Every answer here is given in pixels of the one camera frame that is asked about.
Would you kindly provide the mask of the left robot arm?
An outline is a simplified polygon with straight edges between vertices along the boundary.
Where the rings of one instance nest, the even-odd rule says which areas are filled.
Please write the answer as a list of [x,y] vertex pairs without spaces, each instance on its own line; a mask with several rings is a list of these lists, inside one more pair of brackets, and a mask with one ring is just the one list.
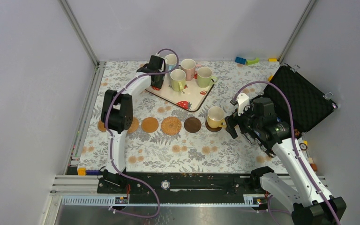
[[120,90],[107,90],[104,95],[101,121],[108,135],[107,164],[103,178],[109,187],[120,193],[129,187],[122,175],[126,168],[125,139],[134,120],[133,97],[154,84],[162,84],[166,69],[165,58],[152,55]]

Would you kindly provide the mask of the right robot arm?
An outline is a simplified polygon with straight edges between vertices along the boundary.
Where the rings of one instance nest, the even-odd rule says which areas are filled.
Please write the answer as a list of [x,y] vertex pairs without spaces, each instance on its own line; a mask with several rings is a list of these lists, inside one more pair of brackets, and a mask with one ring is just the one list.
[[239,126],[244,136],[257,139],[280,159],[295,186],[290,187],[265,166],[251,172],[251,189],[256,193],[267,191],[277,198],[295,225],[338,225],[345,201],[334,197],[319,180],[294,137],[293,127],[278,118],[274,103],[267,97],[250,101],[246,94],[239,94],[231,103],[238,108],[225,118],[227,132],[236,138],[235,126]]

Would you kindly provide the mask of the yellow mug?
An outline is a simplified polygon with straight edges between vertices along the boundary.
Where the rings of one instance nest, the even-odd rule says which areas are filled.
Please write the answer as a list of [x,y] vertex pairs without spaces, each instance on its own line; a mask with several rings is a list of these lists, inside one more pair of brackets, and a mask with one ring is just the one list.
[[225,128],[225,112],[221,107],[214,106],[208,110],[207,121],[212,128]]

